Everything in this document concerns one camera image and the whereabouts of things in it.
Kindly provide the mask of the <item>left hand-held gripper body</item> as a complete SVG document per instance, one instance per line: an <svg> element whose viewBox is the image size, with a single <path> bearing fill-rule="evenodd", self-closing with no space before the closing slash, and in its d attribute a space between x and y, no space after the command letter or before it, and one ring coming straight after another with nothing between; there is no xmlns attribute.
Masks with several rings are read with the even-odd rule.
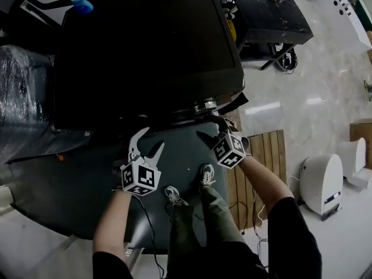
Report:
<svg viewBox="0 0 372 279"><path fill-rule="evenodd" d="M136 196L155 192L161 172L134 152L130 152L128 158L128 164L120 167L122 190Z"/></svg>

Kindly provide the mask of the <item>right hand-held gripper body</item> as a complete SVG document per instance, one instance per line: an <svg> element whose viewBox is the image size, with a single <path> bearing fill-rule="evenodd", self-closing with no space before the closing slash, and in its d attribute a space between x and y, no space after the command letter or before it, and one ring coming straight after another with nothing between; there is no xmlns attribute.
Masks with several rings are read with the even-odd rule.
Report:
<svg viewBox="0 0 372 279"><path fill-rule="evenodd" d="M218 165L233 169L246 156L242 138L224 134L210 150L210 156Z"/></svg>

